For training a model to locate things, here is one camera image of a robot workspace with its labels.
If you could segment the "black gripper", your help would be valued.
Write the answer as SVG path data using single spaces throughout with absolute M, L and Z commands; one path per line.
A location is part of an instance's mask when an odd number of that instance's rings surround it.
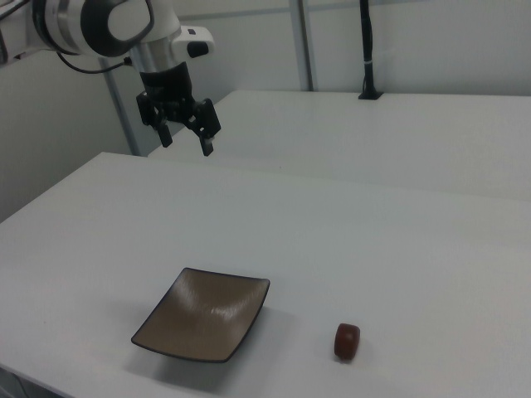
M 167 120 L 186 123 L 198 137 L 202 153 L 208 157 L 214 150 L 213 139 L 221 130 L 214 104 L 210 99 L 195 102 L 186 62 L 172 69 L 141 73 L 144 92 L 136 97 L 142 123 L 157 134 L 163 147 L 173 138 Z

